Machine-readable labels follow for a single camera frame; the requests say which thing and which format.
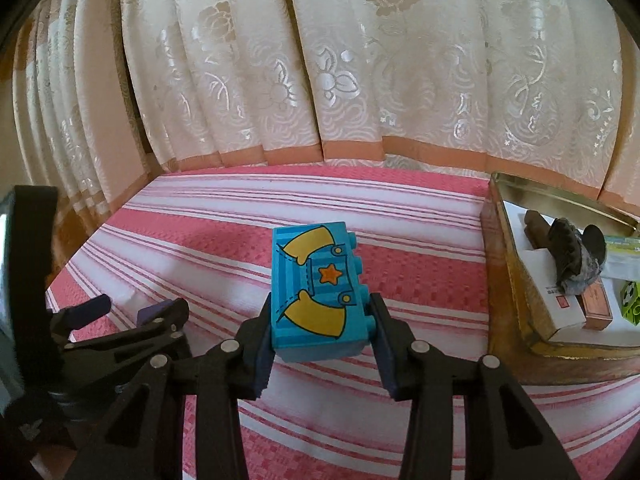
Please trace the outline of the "cream floral curtain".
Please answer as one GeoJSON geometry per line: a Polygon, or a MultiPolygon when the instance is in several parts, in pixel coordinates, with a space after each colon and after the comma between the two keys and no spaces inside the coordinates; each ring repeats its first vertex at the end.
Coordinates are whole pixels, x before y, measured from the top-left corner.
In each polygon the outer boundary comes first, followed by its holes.
{"type": "Polygon", "coordinates": [[[154,171],[495,171],[639,209],[639,48],[606,0],[37,0],[1,182],[84,230],[154,171]]]}

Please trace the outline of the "clear green card box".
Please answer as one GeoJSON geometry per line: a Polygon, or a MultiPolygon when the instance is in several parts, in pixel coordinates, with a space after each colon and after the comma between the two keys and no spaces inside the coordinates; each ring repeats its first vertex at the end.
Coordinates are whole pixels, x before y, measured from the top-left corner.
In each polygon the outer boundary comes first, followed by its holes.
{"type": "Polygon", "coordinates": [[[638,237],[606,236],[606,258],[602,275],[614,280],[640,281],[640,240],[638,237]]]}

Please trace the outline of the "white and brown carton box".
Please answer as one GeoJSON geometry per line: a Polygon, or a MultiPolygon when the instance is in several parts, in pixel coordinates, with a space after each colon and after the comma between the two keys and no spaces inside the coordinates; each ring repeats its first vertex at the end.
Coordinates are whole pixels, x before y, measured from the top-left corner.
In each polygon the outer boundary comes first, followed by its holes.
{"type": "Polygon", "coordinates": [[[555,264],[546,248],[533,248],[525,234],[526,209],[504,202],[515,250],[524,268],[525,288],[534,330],[544,341],[561,342],[586,322],[575,296],[566,296],[556,284],[555,264]]]}

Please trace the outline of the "small copper brown box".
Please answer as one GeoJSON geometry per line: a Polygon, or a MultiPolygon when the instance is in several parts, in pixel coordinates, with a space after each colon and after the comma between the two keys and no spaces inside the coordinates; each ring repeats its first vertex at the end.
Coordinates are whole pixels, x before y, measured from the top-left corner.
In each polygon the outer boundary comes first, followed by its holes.
{"type": "Polygon", "coordinates": [[[613,321],[613,315],[605,288],[600,280],[589,285],[579,296],[585,315],[586,330],[605,330],[613,321]]]}

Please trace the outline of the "red white striped tablecloth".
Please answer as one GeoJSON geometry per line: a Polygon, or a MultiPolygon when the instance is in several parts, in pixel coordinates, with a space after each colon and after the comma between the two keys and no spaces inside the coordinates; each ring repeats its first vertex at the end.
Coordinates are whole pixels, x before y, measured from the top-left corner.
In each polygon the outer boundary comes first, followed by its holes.
{"type": "MultiPolygon", "coordinates": [[[[358,238],[363,281],[390,313],[450,356],[486,350],[487,278],[480,212],[486,179],[367,167],[236,168],[165,174],[101,226],[47,293],[60,310],[105,294],[111,313],[80,332],[126,330],[138,311],[190,304],[201,354],[256,315],[270,289],[277,226],[341,221],[358,238]]],[[[274,364],[262,397],[239,406],[254,479],[393,479],[407,404],[383,389],[370,351],[274,364]]]]}

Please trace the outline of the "gold metal tin tray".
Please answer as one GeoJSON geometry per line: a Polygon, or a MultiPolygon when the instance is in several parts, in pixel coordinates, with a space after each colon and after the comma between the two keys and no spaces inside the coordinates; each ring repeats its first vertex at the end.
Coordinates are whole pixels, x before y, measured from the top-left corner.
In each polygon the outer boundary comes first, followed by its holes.
{"type": "Polygon", "coordinates": [[[613,240],[639,222],[578,194],[496,172],[480,213],[490,353],[525,385],[606,382],[638,374],[639,324],[613,240]]]}

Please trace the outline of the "green toy building block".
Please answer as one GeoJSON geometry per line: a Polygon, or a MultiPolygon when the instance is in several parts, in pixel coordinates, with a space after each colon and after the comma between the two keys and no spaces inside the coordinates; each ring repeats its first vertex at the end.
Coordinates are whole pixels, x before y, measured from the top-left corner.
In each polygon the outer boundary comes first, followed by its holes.
{"type": "Polygon", "coordinates": [[[620,312],[635,326],[640,323],[640,292],[638,282],[627,282],[620,293],[620,312]]]}

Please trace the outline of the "blue toy building block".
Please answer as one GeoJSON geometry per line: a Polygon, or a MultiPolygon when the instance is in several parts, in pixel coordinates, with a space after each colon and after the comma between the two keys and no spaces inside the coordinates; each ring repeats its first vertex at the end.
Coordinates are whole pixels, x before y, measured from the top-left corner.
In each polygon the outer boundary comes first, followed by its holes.
{"type": "Polygon", "coordinates": [[[375,331],[356,234],[343,222],[272,231],[271,342],[287,363],[358,356],[375,331]]]}

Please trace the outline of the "brown wooden comb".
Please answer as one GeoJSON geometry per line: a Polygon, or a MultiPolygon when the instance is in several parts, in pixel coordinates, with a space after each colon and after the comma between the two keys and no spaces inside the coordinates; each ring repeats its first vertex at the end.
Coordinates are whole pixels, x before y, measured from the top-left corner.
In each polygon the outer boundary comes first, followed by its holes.
{"type": "Polygon", "coordinates": [[[550,247],[550,224],[536,210],[529,209],[524,216],[525,235],[534,249],[548,249],[550,247]]]}

